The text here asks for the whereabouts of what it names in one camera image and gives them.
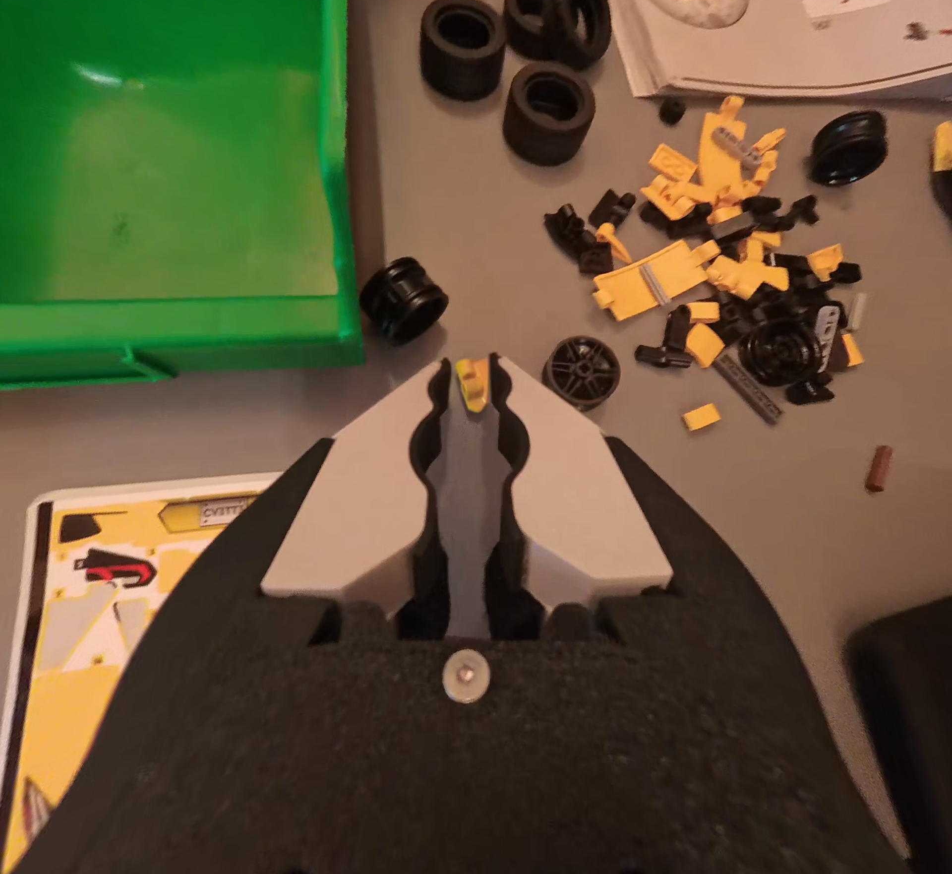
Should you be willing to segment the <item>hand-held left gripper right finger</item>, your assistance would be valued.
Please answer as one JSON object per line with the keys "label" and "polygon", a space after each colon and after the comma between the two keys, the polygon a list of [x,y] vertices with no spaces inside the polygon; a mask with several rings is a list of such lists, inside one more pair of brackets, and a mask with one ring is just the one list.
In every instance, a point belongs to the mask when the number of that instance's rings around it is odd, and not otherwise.
{"label": "hand-held left gripper right finger", "polygon": [[601,428],[512,360],[489,356],[507,466],[483,599],[493,640],[535,640],[560,606],[665,590],[673,569]]}

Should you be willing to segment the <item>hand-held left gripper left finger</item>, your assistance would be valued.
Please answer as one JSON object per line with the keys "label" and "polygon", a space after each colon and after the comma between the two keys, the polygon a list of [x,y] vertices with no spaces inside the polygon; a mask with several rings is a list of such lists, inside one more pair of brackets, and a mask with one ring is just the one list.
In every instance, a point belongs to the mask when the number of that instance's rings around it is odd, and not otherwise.
{"label": "hand-held left gripper left finger", "polygon": [[430,363],[340,429],[261,588],[270,597],[370,604],[411,640],[441,640],[448,563],[435,488],[449,360]]}

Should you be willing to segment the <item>yellow curved panel piece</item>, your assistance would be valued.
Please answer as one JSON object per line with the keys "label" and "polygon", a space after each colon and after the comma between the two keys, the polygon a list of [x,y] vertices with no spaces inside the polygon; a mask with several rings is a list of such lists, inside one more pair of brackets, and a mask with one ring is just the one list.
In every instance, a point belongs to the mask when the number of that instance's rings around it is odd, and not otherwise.
{"label": "yellow curved panel piece", "polygon": [[468,414],[482,414],[491,396],[489,357],[460,359],[455,364],[455,372]]}

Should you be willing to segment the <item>green plastic bin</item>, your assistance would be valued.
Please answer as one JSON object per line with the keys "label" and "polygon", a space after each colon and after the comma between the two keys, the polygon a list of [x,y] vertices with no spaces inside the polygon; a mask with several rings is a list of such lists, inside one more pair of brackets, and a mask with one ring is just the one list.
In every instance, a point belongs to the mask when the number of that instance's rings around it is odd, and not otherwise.
{"label": "green plastic bin", "polygon": [[1,0],[3,391],[363,362],[349,0]]}

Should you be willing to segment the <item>sticker sheet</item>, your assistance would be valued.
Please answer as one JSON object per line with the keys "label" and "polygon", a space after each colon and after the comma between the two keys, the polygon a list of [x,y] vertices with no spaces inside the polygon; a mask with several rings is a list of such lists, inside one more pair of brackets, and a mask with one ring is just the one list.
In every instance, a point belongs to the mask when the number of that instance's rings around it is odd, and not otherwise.
{"label": "sticker sheet", "polygon": [[168,595],[278,475],[65,488],[31,504],[2,710],[2,872],[68,791]]}

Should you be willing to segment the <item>pile of yellow black pieces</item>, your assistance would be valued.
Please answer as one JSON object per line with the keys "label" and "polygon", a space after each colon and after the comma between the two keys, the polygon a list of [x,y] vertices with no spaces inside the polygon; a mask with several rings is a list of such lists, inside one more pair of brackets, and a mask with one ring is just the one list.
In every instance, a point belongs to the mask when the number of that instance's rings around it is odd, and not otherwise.
{"label": "pile of yellow black pieces", "polygon": [[[660,143],[649,159],[653,178],[639,194],[607,190],[587,217],[567,203],[543,214],[542,226],[592,281],[592,298],[611,319],[664,315],[660,342],[635,345],[637,365],[713,370],[775,427],[781,402],[827,404],[834,376],[863,364],[856,340],[863,297],[847,306],[835,296],[863,272],[839,244],[783,250],[796,226],[817,223],[817,197],[783,206],[766,194],[786,132],[748,139],[743,107],[743,97],[729,95],[706,112],[694,156]],[[785,318],[815,331],[823,367],[808,380],[767,387],[742,367],[737,346],[757,324]]]}

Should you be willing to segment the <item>black office chair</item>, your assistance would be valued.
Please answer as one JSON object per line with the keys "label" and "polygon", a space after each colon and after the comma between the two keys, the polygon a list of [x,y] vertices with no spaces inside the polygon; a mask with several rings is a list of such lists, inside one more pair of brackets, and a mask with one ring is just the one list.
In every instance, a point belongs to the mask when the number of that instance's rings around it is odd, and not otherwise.
{"label": "black office chair", "polygon": [[846,656],[914,872],[951,871],[951,598],[856,631]]}

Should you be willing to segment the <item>instruction booklet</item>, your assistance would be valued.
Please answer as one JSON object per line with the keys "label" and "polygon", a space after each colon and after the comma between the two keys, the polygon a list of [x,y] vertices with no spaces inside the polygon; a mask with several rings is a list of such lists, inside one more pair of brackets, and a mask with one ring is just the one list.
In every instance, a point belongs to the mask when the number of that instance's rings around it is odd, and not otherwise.
{"label": "instruction booklet", "polygon": [[951,0],[609,0],[631,94],[950,102]]}

